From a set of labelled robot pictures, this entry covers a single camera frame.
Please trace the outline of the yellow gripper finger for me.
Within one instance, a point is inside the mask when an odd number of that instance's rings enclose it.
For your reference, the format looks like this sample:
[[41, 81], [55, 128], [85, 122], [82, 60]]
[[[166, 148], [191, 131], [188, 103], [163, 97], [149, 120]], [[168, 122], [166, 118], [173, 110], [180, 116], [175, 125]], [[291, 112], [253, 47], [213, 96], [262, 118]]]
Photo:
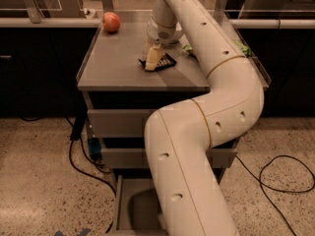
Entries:
[[150, 51], [151, 46], [151, 41], [147, 37], [144, 45], [144, 50], [142, 52], [142, 60], [147, 60], [148, 52]]
[[157, 65], [161, 57], [164, 55], [164, 50], [161, 47], [161, 44], [154, 44], [150, 49], [147, 54], [147, 59], [146, 59], [146, 66], [145, 70], [146, 71], [153, 71]]

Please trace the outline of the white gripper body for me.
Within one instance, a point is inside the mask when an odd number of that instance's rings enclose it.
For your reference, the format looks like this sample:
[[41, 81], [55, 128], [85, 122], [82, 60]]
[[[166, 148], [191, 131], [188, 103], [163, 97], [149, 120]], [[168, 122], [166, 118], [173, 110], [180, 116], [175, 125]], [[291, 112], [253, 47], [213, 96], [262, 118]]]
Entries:
[[174, 17], [166, 21], [151, 17], [148, 22], [147, 36], [150, 42], [159, 42], [163, 45], [174, 44], [182, 35], [183, 29]]

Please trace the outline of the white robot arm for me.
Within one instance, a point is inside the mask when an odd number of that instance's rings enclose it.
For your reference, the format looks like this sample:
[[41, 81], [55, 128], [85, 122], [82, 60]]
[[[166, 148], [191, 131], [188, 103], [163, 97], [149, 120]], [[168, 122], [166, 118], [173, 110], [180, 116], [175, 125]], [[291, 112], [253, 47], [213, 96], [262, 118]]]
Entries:
[[157, 23], [177, 20], [211, 89], [155, 111], [145, 147], [169, 236], [240, 236], [206, 157], [259, 119], [263, 86], [249, 59], [199, 0], [157, 0]]

